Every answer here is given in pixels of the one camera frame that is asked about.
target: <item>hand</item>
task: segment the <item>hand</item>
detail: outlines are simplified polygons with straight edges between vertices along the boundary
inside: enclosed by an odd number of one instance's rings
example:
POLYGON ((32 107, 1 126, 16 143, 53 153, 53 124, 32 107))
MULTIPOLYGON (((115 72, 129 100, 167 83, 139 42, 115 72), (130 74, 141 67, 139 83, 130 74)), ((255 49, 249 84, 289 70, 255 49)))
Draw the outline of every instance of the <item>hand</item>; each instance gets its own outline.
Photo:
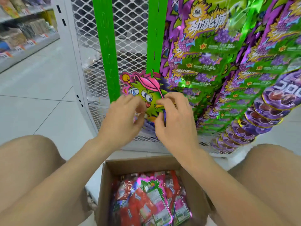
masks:
POLYGON ((100 144, 112 151, 122 148, 139 133, 144 123, 145 111, 145 102, 139 96, 120 96, 111 103, 96 138, 100 144), (133 123, 135 112, 140 115, 133 123))
POLYGON ((158 139, 181 164, 189 163, 190 157, 194 155, 192 152, 199 151, 200 147, 193 111, 188 99, 181 93, 171 92, 156 103, 163 105, 166 111, 166 126, 163 122, 163 113, 160 113, 155 120, 158 139))

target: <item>tiled floor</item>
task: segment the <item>tiled floor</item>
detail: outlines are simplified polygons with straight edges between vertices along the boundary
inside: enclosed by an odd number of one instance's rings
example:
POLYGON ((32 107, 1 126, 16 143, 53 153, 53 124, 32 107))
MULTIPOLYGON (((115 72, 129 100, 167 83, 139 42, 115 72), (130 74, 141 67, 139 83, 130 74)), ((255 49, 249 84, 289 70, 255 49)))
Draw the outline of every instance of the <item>tiled floor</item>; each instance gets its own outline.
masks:
MULTIPOLYGON (((70 159, 92 138, 75 100, 70 68, 58 40, 0 74, 0 144, 24 135, 40 134, 57 145, 64 159, 70 159)), ((282 145, 301 155, 301 107, 296 108, 271 132, 259 136, 255 144, 282 145)), ((229 169, 241 161, 247 151, 234 158, 216 161, 229 169)), ((161 155, 151 152, 117 151, 110 159, 161 155)), ((101 167, 87 184, 97 199, 101 167)))

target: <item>forearm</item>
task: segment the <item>forearm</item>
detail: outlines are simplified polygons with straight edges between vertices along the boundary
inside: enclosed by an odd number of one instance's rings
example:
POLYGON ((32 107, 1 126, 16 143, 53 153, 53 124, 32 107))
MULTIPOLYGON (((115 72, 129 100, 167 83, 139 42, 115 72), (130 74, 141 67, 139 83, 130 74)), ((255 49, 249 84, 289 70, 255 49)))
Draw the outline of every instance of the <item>forearm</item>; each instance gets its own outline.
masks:
POLYGON ((89 140, 69 161, 0 214, 0 225, 55 225, 111 151, 89 140))
POLYGON ((290 225, 223 170, 209 154, 198 151, 187 170, 206 191, 226 225, 290 225))

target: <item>person's left hand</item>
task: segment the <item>person's left hand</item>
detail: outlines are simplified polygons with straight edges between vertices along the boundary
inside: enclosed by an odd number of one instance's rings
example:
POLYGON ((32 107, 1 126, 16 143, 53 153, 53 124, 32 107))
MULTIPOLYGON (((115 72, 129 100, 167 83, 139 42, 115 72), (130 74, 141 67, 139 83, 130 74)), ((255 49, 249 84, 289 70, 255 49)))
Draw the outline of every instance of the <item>person's left hand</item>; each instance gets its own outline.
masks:
POLYGON ((107 149, 116 151, 139 133, 144 123, 145 102, 139 96, 120 96, 112 102, 96 139, 107 149), (140 113, 133 123, 135 112, 140 113))

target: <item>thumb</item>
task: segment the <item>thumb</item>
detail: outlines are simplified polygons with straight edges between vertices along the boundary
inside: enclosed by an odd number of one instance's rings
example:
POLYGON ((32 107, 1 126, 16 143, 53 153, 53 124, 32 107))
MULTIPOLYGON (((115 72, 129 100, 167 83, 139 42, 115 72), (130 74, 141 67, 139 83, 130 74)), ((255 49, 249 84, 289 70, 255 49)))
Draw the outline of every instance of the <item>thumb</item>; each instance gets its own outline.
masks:
POLYGON ((140 113, 137 120, 134 122, 134 129, 135 129, 136 135, 142 128, 143 124, 144 124, 144 113, 140 113))
POLYGON ((156 129, 156 136, 159 137, 160 134, 163 132, 165 126, 164 126, 164 116, 163 113, 160 112, 159 116, 155 119, 155 129, 156 129))

